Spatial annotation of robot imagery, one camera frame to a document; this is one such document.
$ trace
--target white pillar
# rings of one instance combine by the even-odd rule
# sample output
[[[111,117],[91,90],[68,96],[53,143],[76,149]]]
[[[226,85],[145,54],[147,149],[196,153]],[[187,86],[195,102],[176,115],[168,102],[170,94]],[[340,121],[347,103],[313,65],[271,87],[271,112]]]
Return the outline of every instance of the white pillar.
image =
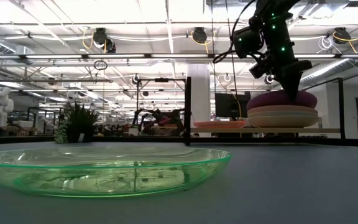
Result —
[[[211,120],[211,95],[209,92],[209,69],[207,64],[189,64],[187,75],[191,77],[191,127],[195,121]],[[211,137],[210,133],[200,133],[200,137]]]

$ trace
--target monitor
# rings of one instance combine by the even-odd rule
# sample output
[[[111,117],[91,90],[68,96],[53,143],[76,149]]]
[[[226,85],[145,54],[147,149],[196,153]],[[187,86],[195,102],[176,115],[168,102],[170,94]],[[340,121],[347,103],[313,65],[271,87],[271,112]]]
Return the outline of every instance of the monitor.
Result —
[[[236,97],[233,94],[215,93],[216,117],[246,118],[247,104],[249,100],[249,95],[237,95],[236,100]]]

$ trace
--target potted plant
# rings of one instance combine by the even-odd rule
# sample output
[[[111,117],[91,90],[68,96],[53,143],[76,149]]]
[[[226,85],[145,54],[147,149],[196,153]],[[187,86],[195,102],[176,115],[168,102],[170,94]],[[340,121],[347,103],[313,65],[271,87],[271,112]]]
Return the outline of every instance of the potted plant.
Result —
[[[94,133],[94,123],[99,115],[91,109],[85,109],[75,103],[74,106],[67,104],[64,110],[65,119],[60,123],[56,132],[57,143],[64,142],[90,142]]]

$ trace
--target shelf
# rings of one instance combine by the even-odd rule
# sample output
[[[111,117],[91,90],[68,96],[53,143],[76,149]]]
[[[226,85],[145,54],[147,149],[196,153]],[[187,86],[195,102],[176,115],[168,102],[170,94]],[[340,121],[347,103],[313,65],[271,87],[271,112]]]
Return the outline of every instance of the shelf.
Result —
[[[340,133],[339,128],[192,128],[192,133]]]

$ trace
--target pink plate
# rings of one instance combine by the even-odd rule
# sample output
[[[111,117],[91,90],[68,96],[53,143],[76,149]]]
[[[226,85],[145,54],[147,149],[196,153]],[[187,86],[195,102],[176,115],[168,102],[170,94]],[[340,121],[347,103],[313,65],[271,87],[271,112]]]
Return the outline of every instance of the pink plate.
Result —
[[[200,121],[194,122],[196,128],[242,128],[245,121]]]

